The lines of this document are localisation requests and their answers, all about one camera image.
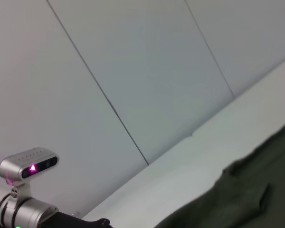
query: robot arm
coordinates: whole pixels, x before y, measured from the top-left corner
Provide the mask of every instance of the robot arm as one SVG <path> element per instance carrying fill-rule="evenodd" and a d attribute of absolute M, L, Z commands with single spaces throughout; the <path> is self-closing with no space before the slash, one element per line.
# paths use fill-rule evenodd
<path fill-rule="evenodd" d="M 0 227 L 4 228 L 112 228 L 110 221 L 87 222 L 61 213 L 56 206 L 31 196 L 29 181 L 56 167 L 59 157 L 44 148 L 34 148 L 5 158 L 0 176 L 11 192 L 0 189 Z"/>

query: black handle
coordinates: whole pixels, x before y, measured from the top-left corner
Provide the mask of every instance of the black handle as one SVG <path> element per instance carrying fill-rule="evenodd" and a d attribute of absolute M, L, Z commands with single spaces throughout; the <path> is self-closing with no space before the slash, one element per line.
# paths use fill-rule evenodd
<path fill-rule="evenodd" d="M 41 228 L 112 228 L 110 221 L 102 218 L 95 222 L 87 222 L 61 212 L 57 212 L 45 220 Z"/>

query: green cloth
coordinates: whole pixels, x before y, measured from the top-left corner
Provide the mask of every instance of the green cloth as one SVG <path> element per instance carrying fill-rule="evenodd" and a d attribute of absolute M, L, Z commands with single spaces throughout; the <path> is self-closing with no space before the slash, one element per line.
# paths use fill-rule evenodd
<path fill-rule="evenodd" d="M 156 228 L 285 228 L 285 127 Z"/>

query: pink light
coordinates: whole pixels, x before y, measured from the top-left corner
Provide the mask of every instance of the pink light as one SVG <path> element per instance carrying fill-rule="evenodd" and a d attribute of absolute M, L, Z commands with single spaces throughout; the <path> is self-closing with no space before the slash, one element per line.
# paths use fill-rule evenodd
<path fill-rule="evenodd" d="M 35 168 L 34 165 L 32 165 L 29 170 L 31 170 L 31 171 L 36 171 L 36 168 Z"/>

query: white wall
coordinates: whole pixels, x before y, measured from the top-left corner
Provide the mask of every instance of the white wall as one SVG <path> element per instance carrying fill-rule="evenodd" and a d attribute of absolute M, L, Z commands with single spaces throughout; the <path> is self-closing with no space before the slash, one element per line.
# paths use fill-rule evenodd
<path fill-rule="evenodd" d="M 285 60 L 285 0 L 186 0 L 233 93 Z"/>
<path fill-rule="evenodd" d="M 233 99 L 184 1 L 49 2 L 149 162 Z"/>
<path fill-rule="evenodd" d="M 146 167 L 46 1 L 0 1 L 0 162 L 36 146 L 60 164 L 32 182 L 33 196 L 69 214 Z"/>

